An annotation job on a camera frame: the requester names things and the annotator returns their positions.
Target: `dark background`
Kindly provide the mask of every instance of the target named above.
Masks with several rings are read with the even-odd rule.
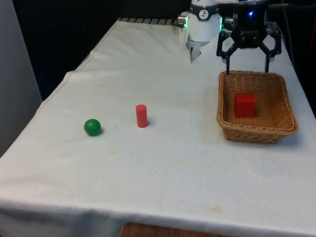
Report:
[[[189,10],[191,0],[15,0],[14,5],[43,99],[47,98],[68,71],[89,54],[118,17],[176,18]],[[311,4],[315,0],[286,0]],[[316,9],[288,9],[294,48],[295,70],[316,113],[313,67],[316,42],[310,45]],[[269,12],[288,37],[281,9]]]

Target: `red cylinder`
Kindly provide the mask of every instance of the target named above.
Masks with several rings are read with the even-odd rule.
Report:
[[[147,127],[147,108],[146,105],[136,106],[137,125],[140,128]]]

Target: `gray wall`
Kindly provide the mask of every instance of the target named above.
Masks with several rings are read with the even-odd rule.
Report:
[[[0,0],[0,157],[35,114],[41,96],[11,0]]]

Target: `stain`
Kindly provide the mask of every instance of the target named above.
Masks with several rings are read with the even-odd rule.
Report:
[[[111,155],[117,155],[119,152],[118,151],[111,151],[110,154]]]
[[[229,171],[231,171],[231,168],[228,166],[222,166],[222,171],[229,172]]]
[[[193,162],[184,162],[184,161],[177,160],[176,163],[180,164],[180,165],[185,165],[185,166],[190,166],[190,167],[194,167],[194,168],[199,168],[199,169],[208,169],[208,170],[213,170],[214,169],[213,166],[206,166],[206,165],[203,165],[203,164],[193,163]]]
[[[218,214],[221,214],[224,212],[223,208],[221,208],[220,206],[214,206],[214,207],[197,207],[200,210],[204,210],[204,211],[211,211],[211,212],[216,212]]]

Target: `cable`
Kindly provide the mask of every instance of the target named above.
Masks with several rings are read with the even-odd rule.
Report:
[[[292,37],[291,37],[290,24],[289,24],[289,22],[288,22],[288,17],[287,17],[285,8],[283,8],[282,10],[283,10],[283,14],[284,14],[284,17],[285,17],[285,23],[286,23],[286,28],[287,28],[288,40],[289,40],[289,44],[290,44],[291,61],[292,61],[293,67],[295,68],[294,50],[293,50],[293,44],[292,44]]]
[[[312,10],[316,7],[316,3],[310,5],[296,5],[296,4],[288,4],[288,3],[277,3],[269,5],[270,9],[273,8],[280,8],[280,7],[287,7],[294,10]]]
[[[314,7],[316,7],[316,3],[310,4],[310,5],[294,5],[294,4],[288,5],[288,8],[292,8],[296,10],[311,10]]]

